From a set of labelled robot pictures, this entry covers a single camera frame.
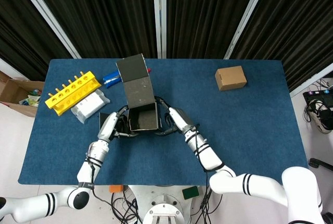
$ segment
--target blue object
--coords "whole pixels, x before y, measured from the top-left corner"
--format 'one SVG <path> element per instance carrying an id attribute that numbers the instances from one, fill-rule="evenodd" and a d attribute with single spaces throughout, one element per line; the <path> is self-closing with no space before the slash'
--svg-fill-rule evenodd
<path id="1" fill-rule="evenodd" d="M 47 93 L 80 71 L 99 81 L 116 70 L 116 59 L 54 59 L 50 62 L 19 183 L 76 185 L 98 113 L 81 124 L 71 111 L 57 116 L 45 105 Z M 253 173 L 281 182 L 291 166 L 308 167 L 283 67 L 275 60 L 146 59 L 154 94 L 183 109 L 219 157 L 238 175 Z M 242 65 L 248 83 L 219 91 L 218 68 Z M 112 100 L 101 112 L 126 105 L 122 83 L 100 87 Z M 96 179 L 104 185 L 205 185 L 206 174 L 183 135 L 145 134 L 113 139 Z"/>
<path id="2" fill-rule="evenodd" d="M 103 84 L 106 85 L 107 88 L 118 82 L 121 82 L 121 77 L 118 70 L 103 77 Z"/>

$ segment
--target small brown box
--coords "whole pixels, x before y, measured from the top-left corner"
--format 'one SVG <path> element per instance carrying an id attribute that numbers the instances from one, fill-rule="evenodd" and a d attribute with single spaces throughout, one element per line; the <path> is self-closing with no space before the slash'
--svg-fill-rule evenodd
<path id="1" fill-rule="evenodd" d="M 30 91 L 35 89 L 42 91 L 43 87 L 44 82 L 8 79 L 0 94 L 0 103 L 3 103 L 26 116 L 35 117 L 37 107 L 20 105 L 19 101 L 27 98 Z"/>
<path id="2" fill-rule="evenodd" d="M 215 78 L 220 91 L 242 88 L 247 83 L 241 66 L 218 69 Z"/>

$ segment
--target orange object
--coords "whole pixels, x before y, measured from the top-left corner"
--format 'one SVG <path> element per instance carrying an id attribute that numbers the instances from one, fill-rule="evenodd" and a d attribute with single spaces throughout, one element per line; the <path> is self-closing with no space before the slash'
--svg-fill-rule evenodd
<path id="1" fill-rule="evenodd" d="M 111 185 L 109 186 L 110 193 L 119 193 L 122 192 L 124 189 L 123 185 Z"/>

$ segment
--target black curtain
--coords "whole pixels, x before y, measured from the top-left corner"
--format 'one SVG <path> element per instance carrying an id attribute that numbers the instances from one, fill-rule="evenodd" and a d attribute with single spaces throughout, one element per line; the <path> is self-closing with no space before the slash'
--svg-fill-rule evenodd
<path id="1" fill-rule="evenodd" d="M 0 58 L 44 81 L 53 58 L 71 58 L 30 0 L 0 0 Z"/>
<path id="2" fill-rule="evenodd" d="M 231 58 L 282 60 L 290 90 L 333 63 L 333 0 L 259 0 Z"/>
<path id="3" fill-rule="evenodd" d="M 167 57 L 223 58 L 249 0 L 168 0 Z"/>
<path id="4" fill-rule="evenodd" d="M 45 0 L 84 58 L 157 58 L 153 0 Z"/>

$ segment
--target robotic hand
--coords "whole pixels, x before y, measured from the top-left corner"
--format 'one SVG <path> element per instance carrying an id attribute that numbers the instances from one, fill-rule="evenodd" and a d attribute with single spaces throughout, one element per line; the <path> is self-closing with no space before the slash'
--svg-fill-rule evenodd
<path id="1" fill-rule="evenodd" d="M 73 209 L 84 208 L 89 201 L 90 191 L 94 189 L 94 181 L 109 152 L 109 138 L 118 118 L 128 109 L 127 106 L 118 112 L 111 113 L 105 120 L 98 140 L 90 144 L 86 159 L 78 173 L 78 186 L 69 186 L 57 193 L 48 193 L 30 198 L 0 197 L 0 221 L 11 214 L 18 222 L 26 222 L 53 215 L 59 207 Z"/>
<path id="2" fill-rule="evenodd" d="M 241 193 L 275 201 L 288 207 L 289 224 L 324 224 L 323 209 L 315 175 L 302 167 L 291 167 L 282 174 L 283 186 L 272 178 L 243 174 L 236 176 L 216 155 L 207 139 L 179 108 L 168 107 L 173 123 L 197 156 L 205 172 L 215 171 L 210 187 L 217 194 Z"/>

